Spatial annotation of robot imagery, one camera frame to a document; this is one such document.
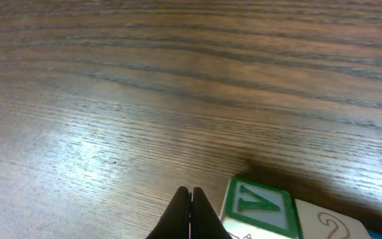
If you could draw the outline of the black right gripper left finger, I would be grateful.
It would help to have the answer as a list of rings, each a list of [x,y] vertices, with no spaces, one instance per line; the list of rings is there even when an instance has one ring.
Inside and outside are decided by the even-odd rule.
[[[147,239],[188,239],[189,225],[190,192],[186,187],[178,187]]]

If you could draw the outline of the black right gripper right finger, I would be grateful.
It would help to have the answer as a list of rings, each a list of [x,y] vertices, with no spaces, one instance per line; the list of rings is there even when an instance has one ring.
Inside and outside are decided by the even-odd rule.
[[[231,239],[200,187],[193,189],[190,230],[191,239]]]

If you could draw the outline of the pineapple 2 block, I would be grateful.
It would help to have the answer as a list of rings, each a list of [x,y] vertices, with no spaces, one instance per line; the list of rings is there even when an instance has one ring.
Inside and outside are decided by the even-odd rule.
[[[304,239],[370,239],[358,220],[296,199],[296,210]]]

